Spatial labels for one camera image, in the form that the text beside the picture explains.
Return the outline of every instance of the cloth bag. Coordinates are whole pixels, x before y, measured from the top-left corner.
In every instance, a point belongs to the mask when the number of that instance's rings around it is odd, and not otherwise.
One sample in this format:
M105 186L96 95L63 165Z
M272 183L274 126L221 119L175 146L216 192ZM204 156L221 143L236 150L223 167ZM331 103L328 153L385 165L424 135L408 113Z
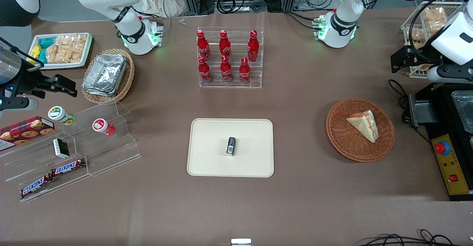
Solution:
M185 0L142 0L142 12L162 17L176 17L188 12Z

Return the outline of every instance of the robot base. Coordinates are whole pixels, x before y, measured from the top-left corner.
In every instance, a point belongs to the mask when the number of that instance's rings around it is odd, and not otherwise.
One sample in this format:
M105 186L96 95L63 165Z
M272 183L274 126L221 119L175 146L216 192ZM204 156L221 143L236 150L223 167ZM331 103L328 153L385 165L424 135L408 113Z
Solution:
M136 43L126 42L122 36L125 46L135 55L147 54L153 48L161 45L162 31L158 29L156 22L150 22L147 19L143 19L142 22L145 24L145 32Z
M312 26L314 29L319 29L314 31L314 36L316 40L321 40L327 46L333 48L342 48L350 42L351 39L355 36L355 29L346 30L345 35L340 35L337 30L331 24L331 16L334 12L329 12L326 15L321 15L318 19L312 21Z

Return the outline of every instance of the clear acrylic rack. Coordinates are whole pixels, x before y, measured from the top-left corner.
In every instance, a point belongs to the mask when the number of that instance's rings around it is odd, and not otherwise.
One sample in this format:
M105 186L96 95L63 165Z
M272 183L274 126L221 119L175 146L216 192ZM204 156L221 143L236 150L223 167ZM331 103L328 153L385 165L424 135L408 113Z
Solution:
M124 115L129 112L120 102L112 100L76 113L76 123L73 125L63 125L62 131L40 137L18 150L1 155L0 158L5 160L5 180L17 184L20 199L21 189L50 173L52 169L85 158L86 167L59 174L51 182L21 199L22 202L29 202L141 157L135 138L128 133ZM92 123L97 118L104 118L113 125L115 134L108 137L93 131ZM70 154L68 159L54 154L52 141L55 138L67 143Z
M207 61L212 74L213 81L211 83L202 83L199 76L199 85L201 88L262 88L263 83L263 46L265 42L265 34L262 27L198 27L202 30L210 45L211 59ZM232 47L232 75L233 81L229 84L223 82L220 72L221 55L218 43L220 42L220 31L226 30L228 39ZM241 59L248 57L248 41L250 40L250 32L256 30L258 32L258 41L260 48L258 51L258 59L255 62L249 62L251 80L249 84L240 82L239 68ZM197 57L200 56L199 49L196 47ZM195 60L196 69L199 66L197 59Z

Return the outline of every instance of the yellow control panel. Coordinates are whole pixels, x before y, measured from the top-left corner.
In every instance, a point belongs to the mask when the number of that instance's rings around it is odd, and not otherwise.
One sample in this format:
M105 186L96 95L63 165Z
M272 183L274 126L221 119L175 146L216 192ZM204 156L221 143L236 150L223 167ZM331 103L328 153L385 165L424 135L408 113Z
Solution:
M466 184L462 169L458 164L449 135L440 136L431 142L448 193L450 195L468 194L470 190Z

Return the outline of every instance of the sandwich slice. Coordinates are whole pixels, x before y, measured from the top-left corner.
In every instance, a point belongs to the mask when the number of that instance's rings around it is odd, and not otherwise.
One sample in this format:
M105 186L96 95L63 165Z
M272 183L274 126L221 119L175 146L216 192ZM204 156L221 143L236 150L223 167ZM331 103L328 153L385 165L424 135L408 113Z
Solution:
M348 116L347 121L360 131L370 142L374 143L378 139L378 128L375 117L371 110L356 113Z

